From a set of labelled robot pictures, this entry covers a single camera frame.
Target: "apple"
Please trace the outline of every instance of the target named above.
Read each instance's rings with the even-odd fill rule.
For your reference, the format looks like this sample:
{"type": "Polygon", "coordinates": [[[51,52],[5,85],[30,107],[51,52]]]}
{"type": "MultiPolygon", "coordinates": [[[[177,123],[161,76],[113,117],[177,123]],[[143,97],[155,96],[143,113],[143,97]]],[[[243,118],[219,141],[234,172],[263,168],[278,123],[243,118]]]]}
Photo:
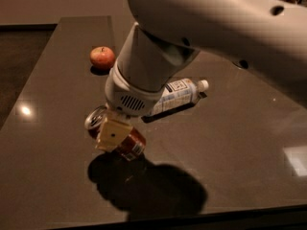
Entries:
{"type": "Polygon", "coordinates": [[[110,48],[101,46],[94,48],[90,52],[89,59],[96,69],[107,71],[111,69],[115,63],[115,54],[110,48]]]}

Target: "wall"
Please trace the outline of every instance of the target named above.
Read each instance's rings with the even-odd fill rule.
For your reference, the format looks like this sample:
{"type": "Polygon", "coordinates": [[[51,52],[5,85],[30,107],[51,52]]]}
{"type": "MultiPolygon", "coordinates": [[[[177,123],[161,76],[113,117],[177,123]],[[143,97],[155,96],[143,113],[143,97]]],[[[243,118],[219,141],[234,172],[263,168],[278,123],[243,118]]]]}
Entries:
{"type": "Polygon", "coordinates": [[[54,24],[65,16],[127,13],[126,0],[0,0],[0,25],[54,24]]]}

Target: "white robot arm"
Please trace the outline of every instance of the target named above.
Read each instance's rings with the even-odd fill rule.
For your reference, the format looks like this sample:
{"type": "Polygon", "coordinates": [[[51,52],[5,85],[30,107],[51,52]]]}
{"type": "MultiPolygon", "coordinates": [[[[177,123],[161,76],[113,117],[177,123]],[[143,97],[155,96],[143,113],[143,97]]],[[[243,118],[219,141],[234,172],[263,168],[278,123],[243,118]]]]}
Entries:
{"type": "MultiPolygon", "coordinates": [[[[147,114],[167,80],[199,50],[229,58],[285,92],[306,85],[306,8],[278,0],[129,4],[137,23],[106,82],[107,103],[113,109],[131,116],[147,114]]],[[[303,92],[300,99],[307,96],[303,92]]]]}

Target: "white bottle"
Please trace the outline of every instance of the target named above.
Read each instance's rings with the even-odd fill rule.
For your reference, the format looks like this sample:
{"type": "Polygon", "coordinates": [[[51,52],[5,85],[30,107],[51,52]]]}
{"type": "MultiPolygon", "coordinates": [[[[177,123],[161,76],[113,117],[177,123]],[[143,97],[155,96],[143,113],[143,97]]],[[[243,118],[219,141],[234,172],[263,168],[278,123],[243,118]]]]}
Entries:
{"type": "Polygon", "coordinates": [[[207,80],[194,83],[189,79],[183,79],[167,83],[162,97],[145,117],[152,117],[185,104],[196,104],[201,98],[201,93],[208,88],[207,80]]]}

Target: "air vent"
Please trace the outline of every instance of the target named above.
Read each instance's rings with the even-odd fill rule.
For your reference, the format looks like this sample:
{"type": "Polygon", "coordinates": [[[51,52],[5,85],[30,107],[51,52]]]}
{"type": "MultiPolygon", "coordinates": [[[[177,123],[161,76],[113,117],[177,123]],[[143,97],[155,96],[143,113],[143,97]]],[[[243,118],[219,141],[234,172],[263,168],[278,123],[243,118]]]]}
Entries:
{"type": "Polygon", "coordinates": [[[144,103],[132,96],[123,96],[121,98],[122,105],[134,111],[138,111],[145,107],[144,103]]]}

